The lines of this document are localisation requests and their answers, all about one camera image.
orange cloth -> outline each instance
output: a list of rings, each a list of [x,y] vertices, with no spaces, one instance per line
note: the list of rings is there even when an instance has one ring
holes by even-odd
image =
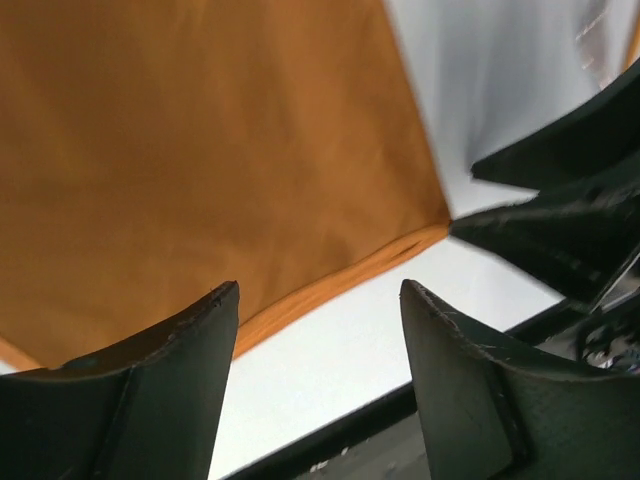
[[[4,2],[0,63],[0,336],[36,363],[224,280],[241,353],[446,234],[381,0]]]

black plastic frame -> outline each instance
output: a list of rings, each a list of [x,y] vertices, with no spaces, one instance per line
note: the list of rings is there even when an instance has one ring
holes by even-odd
[[[571,309],[569,301],[562,301],[521,322],[506,333],[530,345],[540,346],[552,342],[554,336],[575,327],[585,318],[584,313]],[[226,478],[227,480],[298,478],[313,471],[314,465],[339,457],[345,448],[353,448],[374,435],[392,430],[400,422],[415,416],[416,413],[417,404],[413,383],[407,383]],[[384,472],[380,472],[380,478],[387,478],[383,475]],[[334,472],[327,478],[342,477]]]

